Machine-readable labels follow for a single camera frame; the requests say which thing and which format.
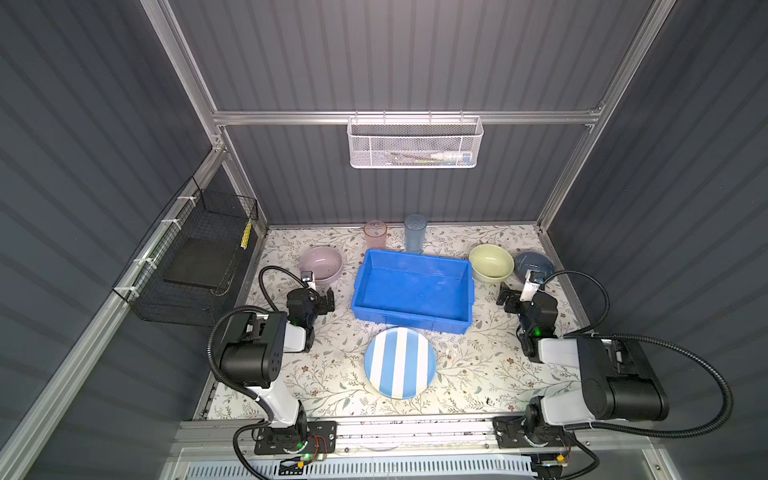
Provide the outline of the blue white striped plate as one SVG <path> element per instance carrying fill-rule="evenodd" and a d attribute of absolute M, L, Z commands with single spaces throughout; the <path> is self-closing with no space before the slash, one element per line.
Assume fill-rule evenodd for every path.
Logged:
<path fill-rule="evenodd" d="M 416 330 L 395 327 L 378 333 L 364 356 L 372 387 L 390 399 L 408 400 L 423 393 L 436 379 L 437 354 Z"/>

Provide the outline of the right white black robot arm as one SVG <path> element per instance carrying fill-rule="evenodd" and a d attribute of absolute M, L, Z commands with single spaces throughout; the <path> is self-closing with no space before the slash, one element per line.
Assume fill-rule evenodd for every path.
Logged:
<path fill-rule="evenodd" d="M 543 447 L 562 438 L 567 425 L 666 419 L 669 401 L 639 342 L 557 337 L 558 301 L 539 289 L 519 291 L 502 284 L 496 303 L 518 316 L 515 336 L 528 360 L 576 368 L 580 376 L 574 391 L 533 397 L 521 418 L 497 418 L 494 427 L 501 436 L 520 436 Z"/>

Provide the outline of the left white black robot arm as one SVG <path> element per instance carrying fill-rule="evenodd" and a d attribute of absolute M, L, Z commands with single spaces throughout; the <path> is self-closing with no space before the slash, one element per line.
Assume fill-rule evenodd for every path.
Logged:
<path fill-rule="evenodd" d="M 225 313 L 209 337 L 208 364 L 216 381 L 263 410 L 265 418 L 252 430 L 257 455 L 307 452 L 313 441 L 332 452 L 337 424 L 310 421 L 281 369 L 286 352 L 311 349 L 314 322 L 335 310 L 335 295 L 332 289 L 322 294 L 295 289 L 287 295 L 287 307 L 269 311 L 244 305 Z"/>

